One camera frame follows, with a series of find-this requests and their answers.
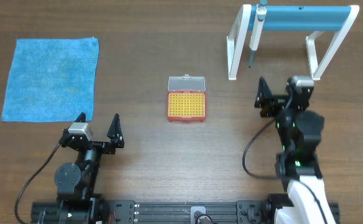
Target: blue bar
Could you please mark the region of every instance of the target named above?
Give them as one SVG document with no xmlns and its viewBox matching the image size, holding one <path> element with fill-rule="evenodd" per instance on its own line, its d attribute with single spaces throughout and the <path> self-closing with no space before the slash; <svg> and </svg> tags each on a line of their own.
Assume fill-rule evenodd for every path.
<svg viewBox="0 0 363 224">
<path fill-rule="evenodd" d="M 350 14 L 350 6 L 266 6 L 263 30 L 339 31 Z M 252 6 L 248 30 L 255 21 Z"/>
</svg>

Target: yellow grid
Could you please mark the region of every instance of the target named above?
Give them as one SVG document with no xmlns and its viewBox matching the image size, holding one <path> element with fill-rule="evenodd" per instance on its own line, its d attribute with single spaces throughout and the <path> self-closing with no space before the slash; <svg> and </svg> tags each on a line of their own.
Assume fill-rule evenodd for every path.
<svg viewBox="0 0 363 224">
<path fill-rule="evenodd" d="M 205 94 L 169 93 L 168 116 L 205 117 Z"/>
</svg>

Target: white and blue rack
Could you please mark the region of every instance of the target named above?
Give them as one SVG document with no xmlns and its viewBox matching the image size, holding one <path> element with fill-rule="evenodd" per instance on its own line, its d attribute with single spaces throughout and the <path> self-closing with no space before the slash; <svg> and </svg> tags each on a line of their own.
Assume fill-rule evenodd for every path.
<svg viewBox="0 0 363 224">
<path fill-rule="evenodd" d="M 268 6 L 261 0 L 256 6 L 242 5 L 227 36 L 229 80 L 237 79 L 237 71 L 248 31 L 252 31 L 249 66 L 259 46 L 263 30 L 314 31 L 306 37 L 311 78 L 320 80 L 346 34 L 353 25 L 359 6 Z M 315 39 L 324 32 L 335 32 L 325 56 L 318 65 Z"/>
</svg>

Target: table surface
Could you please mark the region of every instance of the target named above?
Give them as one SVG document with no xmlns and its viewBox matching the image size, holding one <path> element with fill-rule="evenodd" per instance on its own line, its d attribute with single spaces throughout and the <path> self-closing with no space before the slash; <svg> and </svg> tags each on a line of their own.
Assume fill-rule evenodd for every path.
<svg viewBox="0 0 363 224">
<path fill-rule="evenodd" d="M 5 1 L 0 0 L 0 223 L 15 223 L 14 201 L 70 123 L 3 123 L 1 112 L 16 39 L 97 37 L 94 139 L 105 141 L 119 113 L 124 149 L 103 156 L 95 192 L 143 202 L 235 202 L 282 193 L 280 182 L 256 180 L 242 170 L 249 139 L 268 121 L 253 107 L 264 76 L 283 93 L 286 80 L 307 75 L 308 32 L 264 32 L 254 66 L 248 41 L 237 81 L 227 79 L 226 36 L 246 1 Z M 358 4 L 360 13 L 341 48 L 316 82 L 310 109 L 325 117 L 317 148 L 329 201 L 343 223 L 363 223 L 363 0 L 279 1 L 277 4 Z M 332 34 L 316 41 L 324 55 Z M 204 76 L 204 123 L 169 123 L 169 76 Z M 252 146 L 247 161 L 258 174 L 274 174 L 282 150 L 275 128 Z M 76 152 L 61 148 L 32 181 L 19 212 L 28 221 L 33 201 L 54 200 L 53 175 Z"/>
</svg>

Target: blue cloth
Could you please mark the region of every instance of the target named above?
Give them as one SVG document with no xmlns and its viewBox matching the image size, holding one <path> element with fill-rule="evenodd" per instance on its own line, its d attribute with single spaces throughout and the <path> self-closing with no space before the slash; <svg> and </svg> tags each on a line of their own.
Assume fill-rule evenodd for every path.
<svg viewBox="0 0 363 224">
<path fill-rule="evenodd" d="M 91 121 L 99 40 L 19 39 L 2 121 Z"/>
</svg>

